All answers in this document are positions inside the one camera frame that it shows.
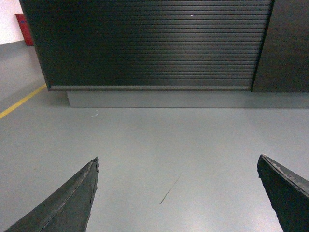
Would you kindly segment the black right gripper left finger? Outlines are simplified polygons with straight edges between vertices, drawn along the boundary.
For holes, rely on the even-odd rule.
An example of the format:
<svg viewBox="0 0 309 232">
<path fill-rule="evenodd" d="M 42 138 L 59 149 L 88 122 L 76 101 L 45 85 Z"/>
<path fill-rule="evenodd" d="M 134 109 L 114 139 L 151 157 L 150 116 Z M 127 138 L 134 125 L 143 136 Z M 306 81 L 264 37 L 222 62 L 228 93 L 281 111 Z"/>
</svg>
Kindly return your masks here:
<svg viewBox="0 0 309 232">
<path fill-rule="evenodd" d="M 7 232 L 85 232 L 98 184 L 95 157 Z"/>
</svg>

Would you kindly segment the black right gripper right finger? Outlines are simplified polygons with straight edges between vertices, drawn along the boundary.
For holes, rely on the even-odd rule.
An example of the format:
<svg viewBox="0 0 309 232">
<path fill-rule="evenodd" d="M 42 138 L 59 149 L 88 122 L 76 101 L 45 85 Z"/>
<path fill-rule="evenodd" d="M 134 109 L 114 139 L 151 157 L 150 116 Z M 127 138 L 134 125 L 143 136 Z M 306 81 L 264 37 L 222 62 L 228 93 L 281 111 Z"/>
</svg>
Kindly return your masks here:
<svg viewBox="0 0 309 232">
<path fill-rule="evenodd" d="M 260 155 L 257 171 L 285 232 L 309 230 L 309 182 L 282 164 Z"/>
</svg>

